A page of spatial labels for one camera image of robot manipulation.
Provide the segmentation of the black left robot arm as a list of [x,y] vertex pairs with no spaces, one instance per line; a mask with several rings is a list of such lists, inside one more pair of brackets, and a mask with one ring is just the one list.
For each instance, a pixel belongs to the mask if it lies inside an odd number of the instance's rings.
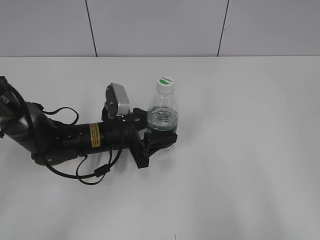
[[4,76],[0,78],[0,135],[8,136],[31,153],[38,165],[45,159],[55,166],[77,157],[129,149],[137,167],[146,168],[149,157],[174,144],[177,134],[139,132],[148,126],[147,112],[134,108],[122,85],[111,83],[105,90],[101,122],[77,124],[50,119],[39,103],[21,100]]

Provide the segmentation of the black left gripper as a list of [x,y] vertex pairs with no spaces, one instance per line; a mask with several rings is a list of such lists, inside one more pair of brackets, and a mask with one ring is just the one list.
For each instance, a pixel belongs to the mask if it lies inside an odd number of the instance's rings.
[[116,157],[110,162],[110,167],[119,160],[124,149],[129,149],[137,167],[147,168],[150,156],[176,143],[178,135],[170,131],[145,132],[141,140],[139,131],[147,128],[147,115],[147,111],[136,107],[127,115],[118,115],[110,119],[108,111],[106,109],[102,111],[102,145],[106,151],[109,151],[110,148],[118,151]]

